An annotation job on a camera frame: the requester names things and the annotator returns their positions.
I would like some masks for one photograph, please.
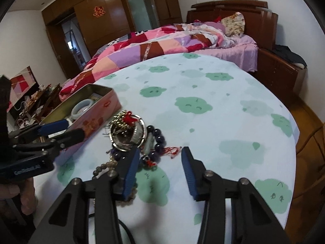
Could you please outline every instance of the floral pillow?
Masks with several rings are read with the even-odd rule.
[[[240,12],[223,18],[221,23],[225,26],[225,35],[227,37],[235,36],[240,38],[244,34],[245,18]]]

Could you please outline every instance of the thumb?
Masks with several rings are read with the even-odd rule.
[[[11,199],[19,192],[19,187],[15,184],[0,184],[0,199]]]

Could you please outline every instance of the pink tin box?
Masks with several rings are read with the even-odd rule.
[[[81,128],[85,132],[85,139],[62,151],[55,160],[59,165],[63,165],[95,131],[111,118],[121,108],[121,104],[112,88],[87,84],[61,103],[41,122],[41,124],[47,124],[69,118],[74,106],[89,98],[94,99],[95,103],[66,130]]]

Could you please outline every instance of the black cable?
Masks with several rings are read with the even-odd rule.
[[[95,213],[92,213],[92,214],[90,214],[88,217],[91,218],[91,217],[94,217],[94,216],[95,216]],[[134,240],[134,238],[133,238],[133,236],[132,236],[132,233],[131,233],[131,231],[128,229],[128,227],[127,227],[127,226],[126,226],[126,225],[125,225],[121,220],[119,220],[119,224],[122,226],[122,228],[124,228],[124,230],[125,230],[127,236],[129,237],[130,243],[131,243],[131,244],[136,244],[136,243],[135,243],[135,240]]]

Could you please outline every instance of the wooden floor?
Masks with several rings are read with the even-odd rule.
[[[300,130],[300,137],[296,147],[298,150],[308,135],[321,125],[321,121],[302,101],[297,101],[289,110]],[[317,133],[316,139],[321,145],[323,144],[322,131]],[[323,164],[322,155],[315,140],[312,138],[305,149],[297,155],[294,195],[304,191],[325,173],[325,169],[322,171],[318,170],[319,166]],[[315,223],[321,204],[324,201],[324,197],[320,195],[320,191],[324,186],[325,182],[322,182],[305,195],[292,201],[285,228],[292,243],[302,241]]]

